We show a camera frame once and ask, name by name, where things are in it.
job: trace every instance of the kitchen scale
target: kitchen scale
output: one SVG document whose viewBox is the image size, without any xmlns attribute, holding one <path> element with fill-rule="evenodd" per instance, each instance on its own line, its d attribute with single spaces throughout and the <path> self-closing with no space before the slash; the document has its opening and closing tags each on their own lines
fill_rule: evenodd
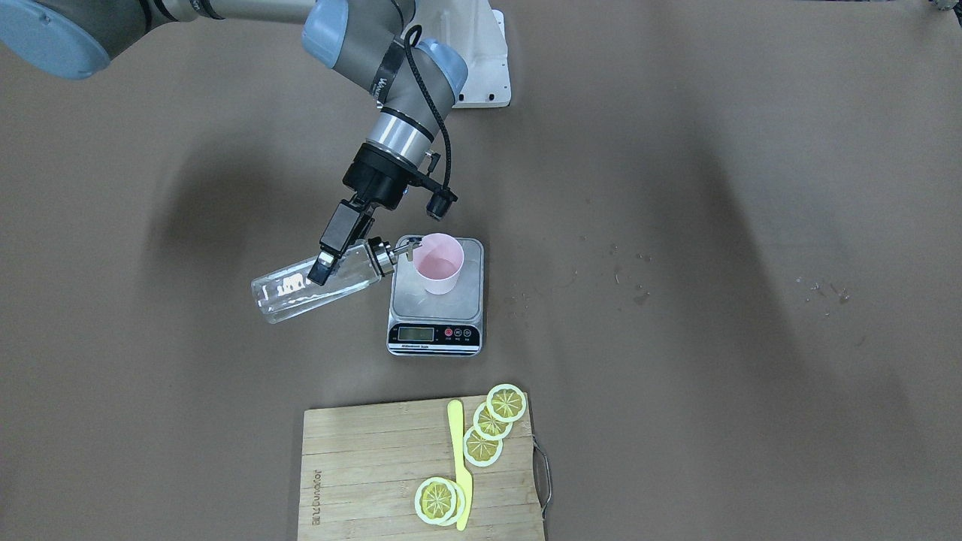
<svg viewBox="0 0 962 541">
<path fill-rule="evenodd" d="M 406 235 L 397 241 L 405 245 Z M 484 343 L 484 246 L 459 238 L 465 251 L 458 283 L 444 295 L 424 291 L 414 263 L 399 257 L 391 282 L 388 351 L 394 355 L 470 357 Z"/>
</svg>

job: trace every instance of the yellow knife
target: yellow knife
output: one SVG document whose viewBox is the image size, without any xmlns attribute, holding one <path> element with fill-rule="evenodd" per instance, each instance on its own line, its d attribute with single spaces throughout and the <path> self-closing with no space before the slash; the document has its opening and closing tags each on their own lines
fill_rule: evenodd
<svg viewBox="0 0 962 541">
<path fill-rule="evenodd" d="M 465 468 L 465 406 L 460 400 L 447 403 L 447 425 L 451 429 L 451 446 L 454 448 L 454 482 L 465 492 L 465 512 L 458 519 L 458 531 L 464 531 L 471 512 L 474 478 L 468 468 Z"/>
</svg>

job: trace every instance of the citrus slice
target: citrus slice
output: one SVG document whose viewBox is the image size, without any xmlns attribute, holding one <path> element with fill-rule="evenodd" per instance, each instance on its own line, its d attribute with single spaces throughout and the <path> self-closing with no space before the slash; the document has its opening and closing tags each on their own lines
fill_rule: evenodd
<svg viewBox="0 0 962 541">
<path fill-rule="evenodd" d="M 415 493 L 415 512 L 430 525 L 439 525 L 451 518 L 457 508 L 454 483 L 443 477 L 429 477 Z"/>
<path fill-rule="evenodd" d="M 450 482 L 451 486 L 454 487 L 454 493 L 455 493 L 455 496 L 457 496 L 458 505 L 457 505 L 457 508 L 454 510 L 454 514 L 451 515 L 451 518 L 440 523 L 438 526 L 451 526 L 452 524 L 458 522 L 458 519 L 461 518 L 461 515 L 465 514 L 465 504 L 468 502 L 468 499 L 465 497 L 465 491 L 461 489 L 461 485 L 450 480 L 448 482 Z"/>
<path fill-rule="evenodd" d="M 479 468 L 494 464 L 501 456 L 502 449 L 504 449 L 504 442 L 482 438 L 474 426 L 465 434 L 465 458 Z"/>
<path fill-rule="evenodd" d="M 511 433 L 513 425 L 495 419 L 486 402 L 479 405 L 474 412 L 474 430 L 486 440 L 503 440 Z"/>
<path fill-rule="evenodd" d="M 518 387 L 502 383 L 488 393 L 487 404 L 492 417 L 503 423 L 513 423 L 524 415 L 528 399 Z"/>
</svg>

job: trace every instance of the plastic cup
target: plastic cup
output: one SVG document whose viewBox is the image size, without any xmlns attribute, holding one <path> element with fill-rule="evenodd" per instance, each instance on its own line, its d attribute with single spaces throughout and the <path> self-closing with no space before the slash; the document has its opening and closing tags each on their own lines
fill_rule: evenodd
<svg viewBox="0 0 962 541">
<path fill-rule="evenodd" d="M 412 258 L 424 289 L 430 294 L 444 295 L 458 284 L 465 249 L 450 235 L 431 233 L 421 239 Z"/>
</svg>

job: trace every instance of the cutting board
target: cutting board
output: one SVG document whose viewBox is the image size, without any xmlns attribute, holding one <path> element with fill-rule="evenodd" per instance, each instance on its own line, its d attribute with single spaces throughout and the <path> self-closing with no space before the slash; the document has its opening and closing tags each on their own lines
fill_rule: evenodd
<svg viewBox="0 0 962 541">
<path fill-rule="evenodd" d="M 485 397 L 462 397 L 465 431 Z M 414 496 L 428 477 L 454 478 L 450 399 L 304 412 L 298 541 L 444 539 L 544 541 L 528 412 L 497 461 L 474 475 L 468 527 L 424 524 Z"/>
</svg>

